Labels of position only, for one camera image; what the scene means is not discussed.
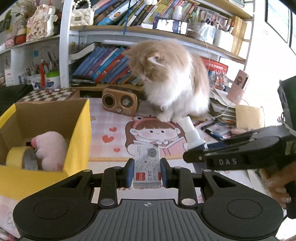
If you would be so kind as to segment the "right hand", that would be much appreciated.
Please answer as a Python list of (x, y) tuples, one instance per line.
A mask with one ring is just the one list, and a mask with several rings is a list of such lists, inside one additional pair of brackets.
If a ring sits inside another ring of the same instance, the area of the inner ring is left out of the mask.
[(272, 176), (267, 174), (265, 169), (260, 169), (259, 173), (261, 178), (265, 181), (267, 189), (272, 198), (275, 199), (282, 208), (286, 208), (288, 203), (291, 203), (292, 199), (285, 188), (285, 185), (295, 181), (296, 170), (295, 161), (285, 166)]

